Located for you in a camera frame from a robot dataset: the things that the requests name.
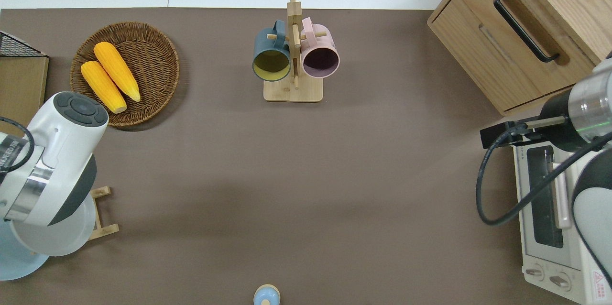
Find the oven glass window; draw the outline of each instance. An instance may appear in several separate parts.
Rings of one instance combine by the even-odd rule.
[[[527,168],[529,168],[529,187],[533,188],[553,170],[553,148],[542,146],[527,150]],[[563,232],[555,225],[553,186],[551,184],[547,185],[531,201],[531,214],[535,241],[553,248],[563,248]]]

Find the white plate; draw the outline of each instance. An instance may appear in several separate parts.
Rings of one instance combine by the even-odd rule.
[[[96,224],[96,204],[87,196],[74,214],[51,226],[11,221],[15,237],[31,251],[64,256],[77,251],[91,236]]]
[[[8,222],[0,218],[0,281],[15,280],[29,275],[48,259],[23,246]]]

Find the oven knob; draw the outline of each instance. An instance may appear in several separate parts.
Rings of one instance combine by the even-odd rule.
[[[564,272],[560,272],[559,275],[551,276],[550,281],[566,291],[569,291],[572,288],[570,278]]]
[[[533,268],[529,269],[525,269],[525,267],[523,267],[523,272],[527,275],[535,277],[539,281],[542,281],[544,279],[544,270],[542,269],[542,266],[540,266],[540,264],[536,263],[533,265]]]
[[[542,276],[542,272],[537,269],[527,269],[525,270],[525,273],[533,276]]]

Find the oven door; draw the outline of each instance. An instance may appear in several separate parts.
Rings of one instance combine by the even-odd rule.
[[[519,146],[514,151],[520,198],[570,155],[548,142]],[[523,208],[520,215],[526,255],[581,269],[580,238],[572,222],[570,201],[579,173],[594,155],[590,153],[570,166]]]

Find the round woven basket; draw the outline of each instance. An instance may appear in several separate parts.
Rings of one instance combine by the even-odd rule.
[[[127,109],[110,111],[96,96],[81,74],[81,65],[96,60],[98,42],[113,44],[138,83],[140,102],[122,93]],[[109,113],[109,126],[127,127],[145,122],[159,113],[175,93],[179,81],[179,57],[170,39],[143,22],[118,22],[105,26],[81,45],[70,67],[70,89],[102,104]]]

